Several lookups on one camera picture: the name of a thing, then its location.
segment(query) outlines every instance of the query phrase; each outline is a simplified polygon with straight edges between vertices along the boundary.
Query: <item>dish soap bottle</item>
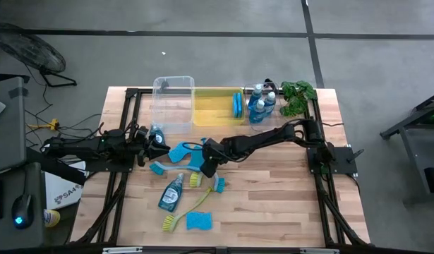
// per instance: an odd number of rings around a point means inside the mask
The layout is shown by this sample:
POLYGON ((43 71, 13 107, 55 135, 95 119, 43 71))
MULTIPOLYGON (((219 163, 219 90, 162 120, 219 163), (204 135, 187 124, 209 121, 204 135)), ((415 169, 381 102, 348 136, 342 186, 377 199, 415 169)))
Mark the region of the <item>dish soap bottle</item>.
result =
POLYGON ((270 115, 275 109, 276 98, 274 92, 269 92, 265 99, 265 114, 270 115))
POLYGON ((150 136, 151 135, 155 135, 154 138, 157 143, 165 145, 165 136, 163 135, 163 132, 160 130, 159 127, 151 126, 150 136))
POLYGON ((262 97, 262 84, 254 85, 254 91, 251 93, 250 100, 248 101, 248 109, 252 110, 255 102, 262 97))
POLYGON ((265 116, 264 101, 258 99, 254 109, 250 111, 250 123, 260 123, 265 116))
POLYGON ((159 201, 159 207, 168 212, 176 209, 182 195, 183 173, 180 173, 166 188, 159 201))

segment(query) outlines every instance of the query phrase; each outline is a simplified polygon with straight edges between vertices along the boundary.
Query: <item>computer mouse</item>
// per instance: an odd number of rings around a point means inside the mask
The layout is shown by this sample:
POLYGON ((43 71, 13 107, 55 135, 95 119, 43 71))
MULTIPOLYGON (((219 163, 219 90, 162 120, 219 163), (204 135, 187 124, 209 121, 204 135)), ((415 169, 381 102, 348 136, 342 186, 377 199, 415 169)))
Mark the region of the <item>computer mouse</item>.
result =
POLYGON ((33 223, 33 197, 23 194, 17 197, 11 208, 13 224, 17 229, 28 228, 33 223))

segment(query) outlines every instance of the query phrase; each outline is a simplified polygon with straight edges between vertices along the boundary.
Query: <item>wooden tabletop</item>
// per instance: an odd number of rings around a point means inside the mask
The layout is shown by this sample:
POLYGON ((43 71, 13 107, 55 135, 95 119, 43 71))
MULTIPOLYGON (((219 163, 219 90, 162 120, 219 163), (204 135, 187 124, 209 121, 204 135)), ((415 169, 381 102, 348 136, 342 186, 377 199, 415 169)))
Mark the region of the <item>wooden tabletop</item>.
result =
MULTIPOLYGON (((119 127, 125 90, 109 87, 102 110, 103 129, 119 127)), ((320 113, 325 123, 341 123, 342 117, 333 89, 317 89, 320 113)), ((152 95, 141 99, 138 124, 151 124, 152 95)), ((181 117, 178 107, 177 117, 181 117)), ((343 126, 324 126, 327 141, 336 146, 346 145, 343 126)), ((171 147, 181 141, 233 135, 253 135, 248 124, 241 126, 193 127, 187 135, 166 135, 171 147)), ((181 163, 186 164, 190 157, 181 163)), ((158 161, 171 164, 168 156, 158 161)), ((183 195, 174 214, 187 210, 204 193, 212 180, 203 178, 200 188, 188 185, 190 171, 166 171, 163 176, 152 173, 149 162, 145 167, 134 166, 129 175, 124 199, 118 244, 121 246, 257 246, 257 247, 322 247, 315 181, 308 172, 306 151, 293 143, 280 143, 256 150, 245 162, 219 166, 217 172, 226 180, 223 193, 211 193, 196 209, 211 212, 210 231, 186 230, 185 217, 173 233, 162 232, 162 222, 169 215, 157 207, 164 188, 177 174, 185 174, 183 195)), ((95 174, 83 189, 71 240, 80 238, 102 211, 109 173, 95 174)), ((335 175, 339 208, 345 219, 366 242, 369 242, 363 208, 354 182, 347 176, 335 175)), ((113 218, 110 214, 109 226, 113 218)), ((329 216, 332 237, 336 241, 334 220, 329 216)))

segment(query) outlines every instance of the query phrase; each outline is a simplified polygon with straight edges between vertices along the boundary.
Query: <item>green plant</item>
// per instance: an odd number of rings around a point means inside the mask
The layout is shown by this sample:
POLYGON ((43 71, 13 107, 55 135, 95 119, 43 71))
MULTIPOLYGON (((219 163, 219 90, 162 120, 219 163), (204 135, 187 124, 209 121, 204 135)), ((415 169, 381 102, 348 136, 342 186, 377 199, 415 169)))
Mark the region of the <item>green plant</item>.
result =
POLYGON ((281 83, 284 99, 287 105, 282 107, 279 112, 283 116, 296 116, 304 113, 308 108, 308 99, 317 99, 314 88, 306 81, 281 83))

